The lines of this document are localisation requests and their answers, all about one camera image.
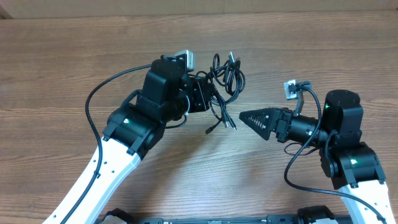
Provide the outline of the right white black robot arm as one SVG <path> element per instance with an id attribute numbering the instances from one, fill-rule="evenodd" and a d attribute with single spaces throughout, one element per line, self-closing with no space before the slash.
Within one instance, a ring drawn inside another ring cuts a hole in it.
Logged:
<path id="1" fill-rule="evenodd" d="M 353 223 L 395 223 L 382 165 L 374 150 L 361 141 L 363 107 L 359 95 L 349 90 L 332 90 L 324 105 L 314 99 L 318 117 L 310 118 L 301 114 L 305 92 L 316 95 L 305 86 L 288 89 L 287 98 L 297 100 L 295 110 L 264 108 L 244 111 L 239 118 L 264 140 L 275 133 L 281 143 L 293 141 L 301 145 L 284 171 L 288 185 L 341 197 Z M 289 180 L 290 168 L 309 146 L 318 149 L 322 170 L 331 179 L 333 190 L 301 186 Z"/>

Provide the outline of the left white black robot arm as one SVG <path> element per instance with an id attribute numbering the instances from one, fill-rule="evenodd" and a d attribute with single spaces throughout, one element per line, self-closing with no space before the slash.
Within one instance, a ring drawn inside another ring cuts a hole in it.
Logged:
<path id="1" fill-rule="evenodd" d="M 163 137 L 167 123 L 206 111 L 201 78 L 190 52 L 163 55 L 146 66 L 142 89 L 112 112 L 85 170 L 46 223 L 94 223 L 121 182 Z"/>

